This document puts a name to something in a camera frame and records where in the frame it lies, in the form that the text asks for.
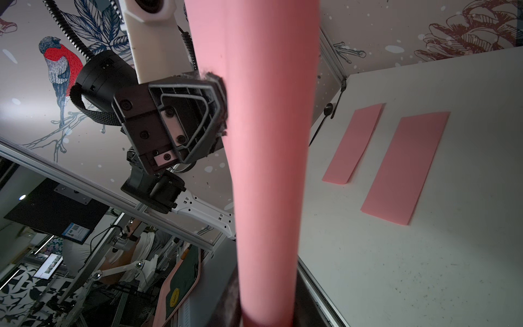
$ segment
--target pink paper tube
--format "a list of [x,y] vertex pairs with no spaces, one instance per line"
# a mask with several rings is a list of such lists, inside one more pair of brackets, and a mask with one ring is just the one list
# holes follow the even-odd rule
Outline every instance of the pink paper tube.
[[[224,1],[186,4],[198,65],[222,76],[227,89],[224,144],[233,179],[244,325],[290,326],[319,3],[227,0],[225,11],[215,10]],[[212,37],[213,44],[224,40],[225,48],[206,45]]]

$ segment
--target white shirt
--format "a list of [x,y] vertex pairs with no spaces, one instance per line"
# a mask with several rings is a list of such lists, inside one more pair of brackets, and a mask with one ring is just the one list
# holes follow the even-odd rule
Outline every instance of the white shirt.
[[[104,237],[104,230],[106,230],[111,224],[114,223],[116,220],[116,217],[112,215],[104,215],[100,222],[96,225],[94,231],[87,237],[84,244],[78,244],[75,242],[72,242],[70,240],[64,240],[63,243],[63,249],[62,249],[62,255],[64,259],[64,264],[67,266],[67,270],[69,271],[69,275],[76,276],[78,273],[78,270],[82,268],[84,265],[84,262],[87,260],[90,254],[89,244],[91,244],[91,240],[93,241],[92,244],[92,250],[94,251],[96,245],[98,242]],[[138,240],[138,244],[136,245],[136,248],[134,250],[134,253],[132,255],[131,262],[138,261],[138,260],[144,260],[147,258],[149,252],[151,251],[151,248],[153,246],[154,241],[154,233],[142,233],[140,235],[140,239]],[[112,248],[106,253],[105,257],[98,263],[95,270],[100,268],[102,263],[107,259],[110,263],[114,263],[116,260],[118,260],[123,254],[122,250],[118,250],[117,252],[113,252]],[[120,281],[132,281],[134,279],[134,275],[136,272],[134,271],[128,271],[126,272],[123,277],[120,279]]]

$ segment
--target yellow sticker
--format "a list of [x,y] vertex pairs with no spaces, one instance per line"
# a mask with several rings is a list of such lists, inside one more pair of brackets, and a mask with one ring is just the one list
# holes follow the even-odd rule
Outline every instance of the yellow sticker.
[[170,297],[169,305],[171,308],[174,308],[178,304],[179,297],[180,297],[180,289],[177,288],[174,290],[173,295]]

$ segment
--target red-breasted bird drawing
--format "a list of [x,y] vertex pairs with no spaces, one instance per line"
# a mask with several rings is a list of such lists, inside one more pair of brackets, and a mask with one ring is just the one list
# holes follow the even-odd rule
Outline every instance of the red-breasted bird drawing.
[[60,127],[62,127],[65,103],[83,64],[76,54],[60,44],[59,38],[46,36],[40,41],[38,48],[46,59],[49,80],[53,84],[56,103],[60,107]]

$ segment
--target computer monitor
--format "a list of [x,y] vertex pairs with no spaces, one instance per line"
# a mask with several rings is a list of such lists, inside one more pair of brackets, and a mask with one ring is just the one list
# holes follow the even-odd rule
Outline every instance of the computer monitor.
[[[13,182],[19,170],[9,183]],[[4,218],[79,244],[85,242],[109,209],[109,206],[49,178],[26,194],[10,196],[18,204]]]
[[40,279],[51,278],[51,276],[54,274],[58,266],[60,266],[62,261],[63,257],[61,255],[51,253],[47,260],[40,266],[37,272],[33,275],[33,277]]

